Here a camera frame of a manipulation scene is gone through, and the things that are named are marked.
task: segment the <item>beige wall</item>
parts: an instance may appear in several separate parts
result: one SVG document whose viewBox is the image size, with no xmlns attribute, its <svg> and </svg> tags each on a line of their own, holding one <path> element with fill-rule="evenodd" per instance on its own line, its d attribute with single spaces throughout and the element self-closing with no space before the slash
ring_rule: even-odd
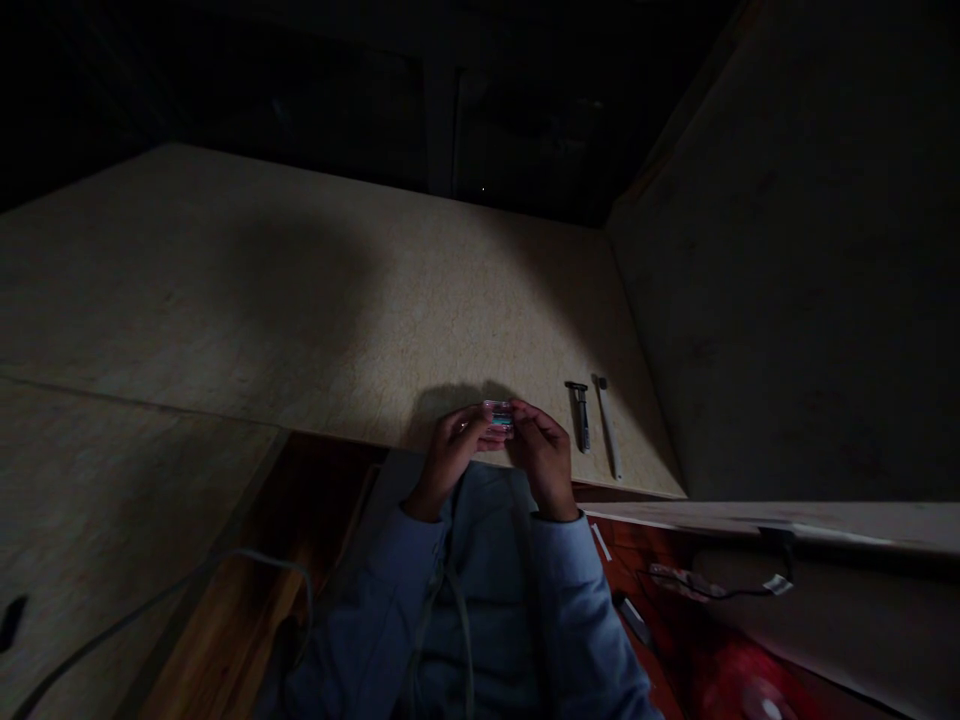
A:
<svg viewBox="0 0 960 720">
<path fill-rule="evenodd" d="M 607 225 L 688 494 L 960 499 L 956 14 L 762 6 Z"/>
</svg>

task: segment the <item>black object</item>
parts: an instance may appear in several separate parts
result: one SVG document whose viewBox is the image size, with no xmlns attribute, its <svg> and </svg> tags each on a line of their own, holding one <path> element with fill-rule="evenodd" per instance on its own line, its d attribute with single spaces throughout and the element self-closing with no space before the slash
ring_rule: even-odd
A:
<svg viewBox="0 0 960 720">
<path fill-rule="evenodd" d="M 27 604 L 27 596 L 21 595 L 7 605 L 3 614 L 3 626 L 0 627 L 0 652 L 6 652 L 13 647 L 13 639 L 17 636 L 17 628 L 23 617 L 23 608 Z"/>
<path fill-rule="evenodd" d="M 580 416 L 580 452 L 588 453 L 590 452 L 590 425 L 587 422 L 587 396 L 585 394 L 587 386 L 570 380 L 567 380 L 564 385 L 573 390 L 573 395 L 577 400 L 577 409 Z"/>
</svg>

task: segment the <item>cable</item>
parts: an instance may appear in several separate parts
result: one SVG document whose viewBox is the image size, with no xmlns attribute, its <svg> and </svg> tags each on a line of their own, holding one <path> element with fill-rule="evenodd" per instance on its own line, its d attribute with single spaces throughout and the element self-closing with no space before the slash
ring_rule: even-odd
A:
<svg viewBox="0 0 960 720">
<path fill-rule="evenodd" d="M 649 570 L 637 570 L 636 572 L 643 575 L 649 575 L 650 577 L 658 577 L 663 580 L 668 580 L 677 585 L 683 585 L 690 592 L 696 593 L 697 595 L 702 595 L 705 598 L 710 600 L 729 600 L 730 598 L 739 597 L 741 595 L 752 595 L 754 597 L 766 597 L 767 595 L 773 595 L 773 590 L 732 590 L 731 592 L 723 593 L 722 595 L 714 595 L 712 593 L 704 592 L 700 588 L 688 583 L 686 580 L 676 577 L 675 575 L 667 575 L 665 573 L 654 573 Z"/>
<path fill-rule="evenodd" d="M 776 528 L 760 528 L 760 534 L 771 543 L 779 541 L 780 552 L 783 555 L 783 566 L 784 570 L 784 579 L 793 584 L 793 546 L 796 542 L 796 535 L 788 530 L 779 530 Z M 730 592 L 725 592 L 721 595 L 714 595 L 713 593 L 704 592 L 700 588 L 692 585 L 691 583 L 678 578 L 674 575 L 667 575 L 665 573 L 656 573 L 650 572 L 649 570 L 636 570 L 637 573 L 642 573 L 643 575 L 649 575 L 650 577 L 661 578 L 662 580 L 668 580 L 669 582 L 676 583 L 677 585 L 682 585 L 693 593 L 700 595 L 701 597 L 708 598 L 710 600 L 729 600 L 730 598 L 735 597 L 767 597 L 770 595 L 777 595 L 778 593 L 772 588 L 763 588 L 762 590 L 731 590 Z"/>
<path fill-rule="evenodd" d="M 266 563 L 267 565 L 273 565 L 274 567 L 283 568 L 286 570 L 293 570 L 303 575 L 307 584 L 307 632 L 304 634 L 303 644 L 300 646 L 300 651 L 297 653 L 297 658 L 293 664 L 294 667 L 299 665 L 300 661 L 303 659 L 304 653 L 307 650 L 307 644 L 310 641 L 310 630 L 313 629 L 313 579 L 310 577 L 310 571 L 298 563 L 288 562 L 286 560 L 277 560 L 276 558 L 272 558 L 269 555 L 264 555 L 263 553 L 256 550 L 251 550 L 250 548 L 233 548 L 232 550 L 226 550 L 218 555 L 214 555 L 212 558 L 208 558 L 198 567 L 187 573 L 187 575 L 182 577 L 180 580 L 177 580 L 177 582 L 175 582 L 173 585 L 161 590 L 136 610 L 115 622 L 99 635 L 88 640 L 82 647 L 80 647 L 80 649 L 60 663 L 49 674 L 47 674 L 43 680 L 40 681 L 40 683 L 27 696 L 27 699 L 24 700 L 20 704 L 20 707 L 17 708 L 17 711 L 13 714 L 11 720 L 26 720 L 26 718 L 30 717 L 30 713 L 32 713 L 36 708 L 37 703 L 39 703 L 40 700 L 43 699 L 43 696 L 47 694 L 47 691 L 53 687 L 53 684 L 63 675 L 65 675 L 70 668 L 80 662 L 91 652 L 96 650 L 105 641 L 109 640 L 124 628 L 128 627 L 131 623 L 133 623 L 134 620 L 137 620 L 154 605 L 160 603 L 177 590 L 184 587 L 197 575 L 209 570 L 212 567 L 216 567 L 228 557 L 233 555 L 243 555 L 258 562 Z"/>
</svg>

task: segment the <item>small package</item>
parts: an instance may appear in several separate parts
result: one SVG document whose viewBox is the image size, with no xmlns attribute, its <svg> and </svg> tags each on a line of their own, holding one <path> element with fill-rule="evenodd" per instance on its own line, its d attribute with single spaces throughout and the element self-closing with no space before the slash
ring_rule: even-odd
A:
<svg viewBox="0 0 960 720">
<path fill-rule="evenodd" d="M 493 411 L 493 424 L 483 436 L 488 440 L 512 440 L 513 405 L 499 400 L 484 400 L 483 407 Z"/>
</svg>

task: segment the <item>particle board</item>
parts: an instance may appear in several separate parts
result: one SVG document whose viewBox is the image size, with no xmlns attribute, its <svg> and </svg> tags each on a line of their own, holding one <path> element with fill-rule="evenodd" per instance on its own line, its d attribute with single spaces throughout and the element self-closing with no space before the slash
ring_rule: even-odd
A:
<svg viewBox="0 0 960 720">
<path fill-rule="evenodd" d="M 70 653 L 207 556 L 278 430 L 0 381 L 0 717 Z M 111 717 L 174 612 L 150 610 L 62 677 L 36 717 Z"/>
<path fill-rule="evenodd" d="M 3 215 L 0 243 L 8 377 L 423 450 L 483 398 L 572 433 L 563 383 L 598 373 L 624 487 L 684 495 L 601 231 L 174 144 Z M 574 476 L 616 485 L 589 408 Z"/>
</svg>

